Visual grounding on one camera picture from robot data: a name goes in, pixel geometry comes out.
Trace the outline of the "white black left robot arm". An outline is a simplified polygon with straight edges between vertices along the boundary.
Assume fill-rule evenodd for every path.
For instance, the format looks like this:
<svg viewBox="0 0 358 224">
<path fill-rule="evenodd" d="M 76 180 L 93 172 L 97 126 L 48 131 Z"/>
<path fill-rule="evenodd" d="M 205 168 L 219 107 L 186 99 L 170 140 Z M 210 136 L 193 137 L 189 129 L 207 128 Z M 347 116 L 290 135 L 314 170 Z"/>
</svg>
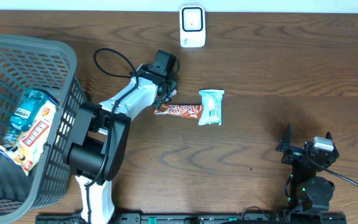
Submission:
<svg viewBox="0 0 358 224">
<path fill-rule="evenodd" d="M 112 180 L 124 160 L 131 122 L 143 109 L 159 108 L 176 93 L 180 61 L 173 54 L 158 50 L 152 63 L 131 69 L 129 83 L 119 93 L 80 105 L 68 135 L 63 161 L 80 186 L 80 223 L 112 219 Z"/>
</svg>

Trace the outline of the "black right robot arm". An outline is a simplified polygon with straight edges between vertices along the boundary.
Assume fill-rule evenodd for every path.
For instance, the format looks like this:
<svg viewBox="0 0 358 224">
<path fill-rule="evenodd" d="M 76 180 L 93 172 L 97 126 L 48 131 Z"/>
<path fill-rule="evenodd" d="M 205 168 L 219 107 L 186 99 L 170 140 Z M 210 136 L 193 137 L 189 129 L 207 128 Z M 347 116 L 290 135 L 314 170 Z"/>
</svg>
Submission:
<svg viewBox="0 0 358 224">
<path fill-rule="evenodd" d="M 281 162 L 291 165 L 291 175 L 285 186 L 289 208 L 282 212 L 282 216 L 291 220 L 295 215 L 327 212 L 335 186 L 317 173 L 330 167 L 339 157 L 331 133 L 297 147 L 291 145 L 291 125 L 288 124 L 276 150 L 283 153 Z"/>
</svg>

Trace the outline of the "red Top chocolate bar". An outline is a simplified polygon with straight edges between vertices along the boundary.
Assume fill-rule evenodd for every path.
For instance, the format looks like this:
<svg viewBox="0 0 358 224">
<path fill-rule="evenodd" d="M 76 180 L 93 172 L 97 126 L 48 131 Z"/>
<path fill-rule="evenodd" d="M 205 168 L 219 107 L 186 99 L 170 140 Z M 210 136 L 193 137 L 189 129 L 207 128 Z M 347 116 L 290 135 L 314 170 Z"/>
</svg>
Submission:
<svg viewBox="0 0 358 224">
<path fill-rule="evenodd" d="M 154 108 L 154 114 L 167 114 L 183 118 L 200 119 L 203 109 L 203 105 L 176 105 L 163 103 L 160 108 Z"/>
</svg>

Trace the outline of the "light teal snack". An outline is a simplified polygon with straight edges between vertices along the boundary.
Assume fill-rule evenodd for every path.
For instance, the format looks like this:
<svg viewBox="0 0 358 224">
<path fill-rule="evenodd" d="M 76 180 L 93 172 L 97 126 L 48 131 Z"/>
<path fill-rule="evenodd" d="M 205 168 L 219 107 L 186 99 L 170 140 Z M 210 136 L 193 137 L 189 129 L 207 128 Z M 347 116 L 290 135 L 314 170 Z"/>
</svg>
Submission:
<svg viewBox="0 0 358 224">
<path fill-rule="evenodd" d="M 200 126 L 214 123 L 222 125 L 222 100 L 224 93 L 224 90 L 215 89 L 199 91 L 203 105 L 203 112 L 198 121 Z"/>
</svg>

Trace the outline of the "cream snack bag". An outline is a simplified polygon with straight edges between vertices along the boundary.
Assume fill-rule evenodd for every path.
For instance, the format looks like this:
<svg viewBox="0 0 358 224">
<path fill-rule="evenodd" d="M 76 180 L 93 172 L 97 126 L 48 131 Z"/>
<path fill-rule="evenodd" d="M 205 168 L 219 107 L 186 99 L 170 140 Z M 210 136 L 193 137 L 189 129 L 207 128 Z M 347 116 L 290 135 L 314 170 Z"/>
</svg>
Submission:
<svg viewBox="0 0 358 224">
<path fill-rule="evenodd" d="M 44 152 L 44 144 L 52 128 L 55 113 L 56 103 L 48 98 L 37 113 L 30 129 L 20 134 L 14 148 L 7 151 L 0 143 L 0 154 L 20 167 L 26 176 L 31 173 Z"/>
</svg>

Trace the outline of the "teal mouthwash bottle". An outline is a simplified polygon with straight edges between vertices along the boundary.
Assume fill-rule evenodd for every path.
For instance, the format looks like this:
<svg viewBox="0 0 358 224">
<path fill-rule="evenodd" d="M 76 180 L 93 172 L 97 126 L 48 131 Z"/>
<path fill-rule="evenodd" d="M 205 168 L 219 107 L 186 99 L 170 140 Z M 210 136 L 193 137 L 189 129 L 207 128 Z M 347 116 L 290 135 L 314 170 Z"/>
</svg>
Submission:
<svg viewBox="0 0 358 224">
<path fill-rule="evenodd" d="M 16 146 L 20 134 L 27 132 L 41 107 L 48 100 L 48 94 L 38 89 L 28 89 L 15 113 L 9 120 L 7 133 L 2 140 L 2 146 L 7 151 Z"/>
</svg>

